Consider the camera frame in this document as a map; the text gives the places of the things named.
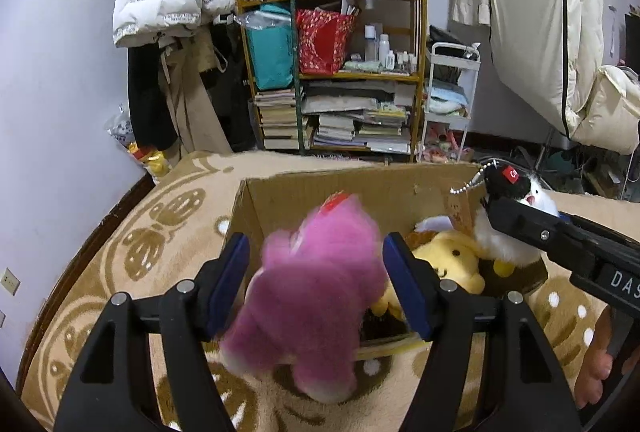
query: yellow plush toy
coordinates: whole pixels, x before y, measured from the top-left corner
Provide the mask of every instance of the yellow plush toy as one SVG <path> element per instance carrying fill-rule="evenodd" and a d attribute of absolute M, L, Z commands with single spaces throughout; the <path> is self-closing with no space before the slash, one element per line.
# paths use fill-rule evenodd
<path fill-rule="evenodd" d="M 440 278 L 453 280 L 468 293 L 479 295 L 484 290 L 484 279 L 478 271 L 478 259 L 484 258 L 484 252 L 468 235 L 455 229 L 442 231 L 413 253 L 415 258 L 431 264 Z M 371 312 L 380 317 L 387 309 L 394 318 L 404 320 L 402 307 L 391 282 L 382 298 L 371 306 Z"/>

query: red gift bag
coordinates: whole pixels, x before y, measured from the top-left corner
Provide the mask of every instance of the red gift bag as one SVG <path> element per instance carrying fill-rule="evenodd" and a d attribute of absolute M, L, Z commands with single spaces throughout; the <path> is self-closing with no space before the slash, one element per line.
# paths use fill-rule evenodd
<path fill-rule="evenodd" d="M 356 17 L 333 11 L 299 9 L 296 22 L 300 72 L 325 75 L 338 72 L 344 63 L 344 51 Z"/>

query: metal bolt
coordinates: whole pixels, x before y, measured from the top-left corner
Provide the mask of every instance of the metal bolt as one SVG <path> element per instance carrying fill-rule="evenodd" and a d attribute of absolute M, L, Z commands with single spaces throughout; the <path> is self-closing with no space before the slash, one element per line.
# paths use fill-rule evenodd
<path fill-rule="evenodd" d="M 193 280 L 181 280 L 176 286 L 177 290 L 180 291 L 180 293 L 188 293 L 194 287 L 196 287 L 196 285 Z"/>
<path fill-rule="evenodd" d="M 507 298 L 514 304 L 522 304 L 522 302 L 524 302 L 524 298 L 517 291 L 509 291 Z"/>
<path fill-rule="evenodd" d="M 122 306 L 127 301 L 126 293 L 116 293 L 111 297 L 111 303 L 114 306 Z"/>
<path fill-rule="evenodd" d="M 443 278 L 440 281 L 440 289 L 442 289 L 443 291 L 446 291 L 447 293 L 451 293 L 452 291 L 455 291 L 456 289 L 458 289 L 458 284 L 456 284 L 455 282 L 453 282 L 453 280 L 449 278 Z"/>

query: teal bag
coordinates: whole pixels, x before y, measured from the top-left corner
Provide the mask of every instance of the teal bag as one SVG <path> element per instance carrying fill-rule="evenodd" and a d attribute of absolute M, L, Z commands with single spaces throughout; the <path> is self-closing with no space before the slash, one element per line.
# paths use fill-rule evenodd
<path fill-rule="evenodd" d="M 289 10 L 272 4 L 261 5 L 260 10 L 291 16 Z M 247 38 L 258 89 L 288 87 L 293 80 L 291 26 L 247 29 Z"/>

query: pink plush toy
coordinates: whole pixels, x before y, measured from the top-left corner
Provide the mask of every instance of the pink plush toy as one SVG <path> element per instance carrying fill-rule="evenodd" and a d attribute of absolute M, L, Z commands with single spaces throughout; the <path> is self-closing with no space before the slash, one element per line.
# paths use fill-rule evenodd
<path fill-rule="evenodd" d="M 366 309 L 385 291 L 382 243 L 356 197 L 339 193 L 297 233 L 277 231 L 244 306 L 220 343 L 222 364 L 237 375 L 293 362 L 298 389 L 323 403 L 346 400 Z"/>

